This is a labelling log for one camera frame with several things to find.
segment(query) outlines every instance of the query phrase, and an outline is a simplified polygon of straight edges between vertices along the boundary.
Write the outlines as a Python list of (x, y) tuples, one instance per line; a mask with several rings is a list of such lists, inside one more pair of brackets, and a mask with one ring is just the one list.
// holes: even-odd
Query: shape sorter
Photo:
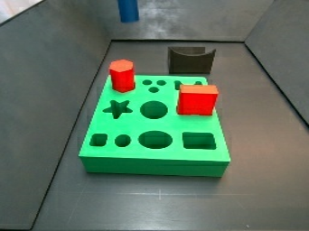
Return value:
[[(122, 71), (127, 71), (124, 80), (107, 77), (80, 148), (86, 171), (221, 177), (230, 158), (217, 111), (197, 115), (189, 101), (189, 113), (178, 112), (186, 106), (182, 94), (193, 93), (190, 99), (197, 100), (198, 93), (209, 93), (214, 104), (217, 89), (203, 88), (203, 77), (135, 75), (132, 79), (134, 73)], [(115, 89), (122, 83), (126, 92)], [(203, 108), (203, 101), (195, 105)]]

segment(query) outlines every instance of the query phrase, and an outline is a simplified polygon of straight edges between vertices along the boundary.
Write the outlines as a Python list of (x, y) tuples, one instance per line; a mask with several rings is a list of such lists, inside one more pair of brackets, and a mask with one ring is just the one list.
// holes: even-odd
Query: gray table surface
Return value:
[[(78, 157), (112, 60), (167, 74), (167, 46), (217, 48), (209, 82), (231, 163), (219, 178), (86, 173)], [(241, 43), (112, 42), (33, 230), (309, 229), (309, 133)]]

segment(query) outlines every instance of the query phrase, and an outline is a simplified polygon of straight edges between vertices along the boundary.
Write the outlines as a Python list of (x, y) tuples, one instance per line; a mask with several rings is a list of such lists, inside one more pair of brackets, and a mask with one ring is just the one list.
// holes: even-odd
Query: blue object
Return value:
[(138, 0), (118, 0), (120, 22), (132, 23), (139, 21)]

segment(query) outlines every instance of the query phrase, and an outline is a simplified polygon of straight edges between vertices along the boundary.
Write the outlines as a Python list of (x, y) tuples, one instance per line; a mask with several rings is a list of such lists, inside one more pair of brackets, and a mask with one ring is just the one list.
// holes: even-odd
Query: circular hole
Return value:
[(140, 135), (139, 143), (143, 147), (151, 149), (166, 148), (171, 145), (173, 138), (167, 133), (150, 131)]
[(159, 88), (156, 88), (156, 87), (150, 88), (150, 92), (156, 93), (158, 91), (159, 91)]
[(127, 147), (130, 145), (130, 136), (126, 134), (122, 134), (115, 139), (115, 144), (118, 147)]
[(165, 85), (166, 85), (166, 82), (165, 82), (163, 80), (158, 80), (158, 81), (156, 81), (156, 84), (158, 84), (159, 86), (165, 86)]
[(140, 113), (148, 119), (159, 119), (167, 114), (167, 106), (159, 101), (148, 101), (142, 105)]
[(144, 80), (142, 83), (143, 83), (143, 85), (151, 85), (151, 84), (152, 84), (152, 81), (147, 79), (147, 80)]

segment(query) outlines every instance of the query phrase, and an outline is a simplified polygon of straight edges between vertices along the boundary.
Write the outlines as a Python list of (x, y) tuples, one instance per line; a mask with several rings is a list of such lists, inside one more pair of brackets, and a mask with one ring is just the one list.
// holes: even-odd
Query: red hexagonal prism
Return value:
[(217, 103), (215, 85), (181, 85), (179, 86), (179, 115), (210, 116)]
[(112, 89), (124, 93), (135, 89), (134, 64), (128, 60), (116, 60), (110, 65)]

